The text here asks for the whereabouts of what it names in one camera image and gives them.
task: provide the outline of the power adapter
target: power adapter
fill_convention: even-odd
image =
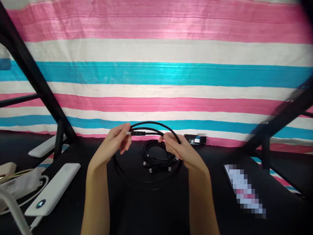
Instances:
[[[31,192],[35,191],[39,186],[42,185],[40,181],[41,172],[39,169],[34,169],[30,172],[25,173],[15,179],[12,179],[4,184],[2,187],[17,200]],[[3,199],[0,199],[0,212],[4,211],[7,205]]]

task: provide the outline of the right hand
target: right hand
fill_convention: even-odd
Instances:
[[[207,172],[208,168],[206,167],[204,161],[189,144],[186,138],[183,135],[177,136],[180,139],[181,144],[177,142],[173,133],[165,133],[164,136],[161,136],[158,141],[162,142],[162,140],[165,140],[166,151],[174,154],[178,159],[183,160],[188,170],[197,169]]]

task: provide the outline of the blue stripe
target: blue stripe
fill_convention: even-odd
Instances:
[[[37,62],[48,82],[297,88],[312,67],[138,62]],[[26,81],[12,61],[0,81]]]
[[[1,70],[10,70],[10,69],[11,69],[10,58],[0,58],[0,74]]]
[[[106,128],[111,129],[122,123],[123,121],[108,121],[102,119],[82,119],[76,117],[68,117],[71,125],[80,128]],[[158,121],[164,125],[169,126],[173,130],[211,130],[223,132],[237,132],[237,133],[251,133],[257,124],[239,123],[239,122],[224,122],[224,121],[211,121],[211,120],[171,120],[171,121]],[[0,118],[0,126],[31,126],[38,124],[56,124],[52,116],[49,115],[29,115],[20,117],[2,117]],[[158,130],[166,130],[164,127],[147,124],[145,127],[153,127]],[[306,130],[293,127],[285,127],[282,131],[274,135],[279,138],[300,138],[300,139],[313,139],[313,130]]]
[[[285,186],[286,187],[286,189],[291,189],[291,190],[295,190],[295,191],[297,191],[294,187],[292,187],[292,186]]]
[[[43,168],[47,168],[48,166],[50,166],[51,163],[47,163],[47,164],[40,164],[37,167],[43,167]]]
[[[258,157],[251,157],[255,162],[260,163],[261,159]]]

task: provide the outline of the hand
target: hand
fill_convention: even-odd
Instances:
[[[194,148],[189,144],[183,135],[177,135],[181,141],[181,144],[177,142],[177,139],[173,133],[165,133],[164,136],[159,138],[159,142],[165,140],[166,151],[174,154],[178,159],[184,161],[185,166],[191,169],[198,169],[203,172],[207,172],[204,161],[200,155],[194,150]]]
[[[107,164],[119,149],[120,154],[127,151],[131,145],[131,136],[126,135],[129,129],[130,123],[124,123],[112,128],[92,157],[89,165],[98,167],[102,164]]]

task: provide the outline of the striped cloth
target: striped cloth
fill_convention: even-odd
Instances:
[[[206,133],[210,145],[242,146],[313,73],[310,25],[293,0],[2,2],[84,137],[150,120]],[[0,100],[34,93],[12,58],[4,68]],[[0,109],[2,130],[56,127],[40,100]],[[295,119],[271,149],[313,152],[313,119]]]

